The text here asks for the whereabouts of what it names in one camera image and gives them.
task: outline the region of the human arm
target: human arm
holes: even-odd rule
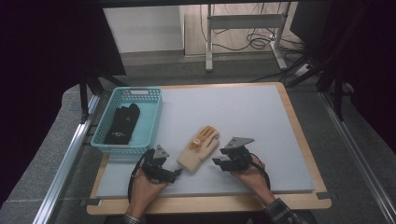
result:
[[[167,183],[154,184],[149,181],[142,169],[138,169],[134,176],[134,184],[129,204],[122,223],[135,224],[145,213],[146,208],[157,198]]]
[[[265,169],[265,164],[256,156],[252,156],[253,162]],[[246,188],[250,189],[265,205],[264,214],[275,224],[304,224],[304,220],[297,217],[289,207],[281,200],[276,199],[269,189],[263,174],[254,166],[249,166],[243,172],[230,172],[237,177]]]

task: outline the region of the white wall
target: white wall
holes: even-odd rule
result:
[[[105,8],[120,53],[183,49],[179,6]]]

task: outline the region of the black glove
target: black glove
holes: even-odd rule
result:
[[[128,145],[139,115],[140,109],[136,104],[131,104],[129,107],[122,106],[121,108],[117,108],[104,143],[110,145]]]

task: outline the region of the human hand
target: human hand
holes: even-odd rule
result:
[[[252,156],[252,159],[253,162],[265,169],[265,164],[261,162],[259,158]],[[276,199],[271,190],[269,190],[264,176],[256,167],[250,165],[243,172],[230,172],[230,174],[237,177],[247,189],[253,191],[265,206],[269,205]]]
[[[167,185],[168,183],[166,182],[160,184],[151,183],[142,169],[137,169],[131,190],[131,203],[128,206],[126,214],[140,219],[149,204],[157,198]]]
[[[205,126],[188,142],[177,162],[190,173],[195,173],[218,146],[219,132],[211,126]]]

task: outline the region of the gray carpet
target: gray carpet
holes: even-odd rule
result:
[[[127,77],[119,79],[131,86],[250,82],[279,72],[271,54],[216,56],[212,73],[205,72],[202,57],[184,58],[172,52],[123,55],[123,62]],[[278,79],[279,75],[261,81]],[[102,83],[107,96],[116,87],[105,80]],[[312,211],[317,222],[387,223],[321,102],[315,83],[316,77],[312,77],[287,91],[332,197],[330,209]],[[2,206],[0,223],[32,223],[34,220],[78,126],[78,91],[75,87],[64,94],[63,107],[47,138]],[[108,97],[104,98],[100,104],[102,110]],[[390,198],[396,202],[396,156],[348,99],[344,100],[346,124]],[[97,123],[100,116],[95,116]],[[90,137],[88,134],[86,143],[90,142]],[[119,223],[119,217],[90,216],[86,213],[86,207],[80,206],[81,200],[91,194],[101,157],[101,152],[88,144],[81,148],[49,223]]]

